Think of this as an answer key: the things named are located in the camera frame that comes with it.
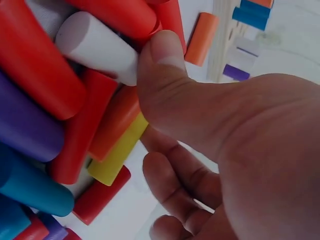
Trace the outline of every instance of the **blue block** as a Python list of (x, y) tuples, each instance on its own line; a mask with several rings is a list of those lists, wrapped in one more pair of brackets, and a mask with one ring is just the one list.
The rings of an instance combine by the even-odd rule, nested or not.
[(241, 0), (240, 8), (243, 10), (246, 10), (250, 12), (251, 14), (255, 14), (258, 16), (264, 16), (266, 18), (269, 18), (271, 9), (267, 8), (265, 6), (261, 6), (259, 4), (256, 4), (252, 1), (248, 0)]
[(54, 182), (3, 143), (0, 143), (0, 194), (59, 217), (67, 216), (75, 204), (66, 187)]
[(0, 240), (12, 240), (31, 224), (19, 203), (0, 194)]
[(254, 28), (262, 31), (266, 30), (268, 18), (263, 15), (252, 14), (251, 12), (236, 7), (233, 11), (232, 19), (237, 20), (241, 23), (248, 24)]

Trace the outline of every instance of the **yellow cylinder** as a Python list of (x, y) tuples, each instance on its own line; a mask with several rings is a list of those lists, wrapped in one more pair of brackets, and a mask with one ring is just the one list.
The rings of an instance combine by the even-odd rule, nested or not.
[(148, 122), (139, 113), (104, 161), (92, 160), (88, 167), (89, 174), (104, 185), (111, 186), (147, 126)]

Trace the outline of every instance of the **orange cylinder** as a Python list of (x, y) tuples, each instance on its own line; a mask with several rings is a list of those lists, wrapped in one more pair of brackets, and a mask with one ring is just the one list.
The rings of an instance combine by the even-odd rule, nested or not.
[(210, 51), (219, 25), (219, 18), (207, 12), (200, 13), (184, 60), (202, 67)]
[(147, 37), (157, 23), (155, 12), (145, 0), (66, 0), (66, 2), (91, 13), (111, 28), (133, 39)]
[(136, 87), (124, 86), (111, 100), (89, 148), (89, 154), (102, 162), (141, 112)]
[(264, 6), (268, 9), (271, 9), (274, 4), (274, 0), (249, 0), (249, 1), (258, 5)]
[(0, 67), (59, 120), (82, 107), (86, 89), (23, 0), (0, 1)]

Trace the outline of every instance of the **teal cylinder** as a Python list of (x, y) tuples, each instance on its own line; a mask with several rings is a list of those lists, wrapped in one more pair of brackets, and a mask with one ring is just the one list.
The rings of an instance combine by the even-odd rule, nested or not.
[(44, 213), (65, 217), (74, 208), (72, 193), (0, 143), (0, 193)]
[(20, 204), (0, 194), (0, 240), (14, 239), (30, 224)]

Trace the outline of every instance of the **red cylinder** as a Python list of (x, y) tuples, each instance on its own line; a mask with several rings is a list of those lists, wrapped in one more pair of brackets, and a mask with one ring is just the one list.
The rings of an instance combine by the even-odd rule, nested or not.
[(146, 0), (146, 2), (155, 10), (163, 29), (171, 30), (179, 36), (183, 53), (186, 54), (187, 45), (178, 0)]
[(48, 229), (34, 213), (29, 213), (28, 217), (31, 225), (16, 236), (14, 240), (43, 240), (49, 234)]
[(59, 120), (82, 107), (86, 89), (23, 0), (0, 1), (0, 67)]
[(83, 74), (87, 98), (81, 111), (65, 124), (61, 153), (48, 165), (50, 176), (60, 184), (75, 184), (99, 123), (118, 84), (111, 78), (87, 69)]
[(145, 0), (66, 0), (102, 22), (133, 38), (145, 38), (156, 26), (157, 16)]
[(106, 205), (129, 181), (131, 174), (123, 166), (112, 186), (95, 181), (75, 202), (73, 213), (86, 225), (90, 225)]
[(124, 86), (103, 115), (89, 148), (92, 158), (102, 162), (140, 112), (137, 87)]
[(63, 240), (81, 240), (81, 237), (79, 237), (70, 228), (66, 228), (65, 230), (68, 232), (68, 235)]
[(156, 22), (155, 28), (153, 29), (152, 32), (149, 33), (149, 35), (142, 38), (136, 38), (134, 40), (134, 42), (136, 43), (135, 50), (138, 52), (141, 52), (145, 44), (153, 37), (153, 35), (155, 35), (157, 32), (160, 32), (161, 30), (163, 30), (163, 27), (162, 27), (161, 21), (158, 19)]

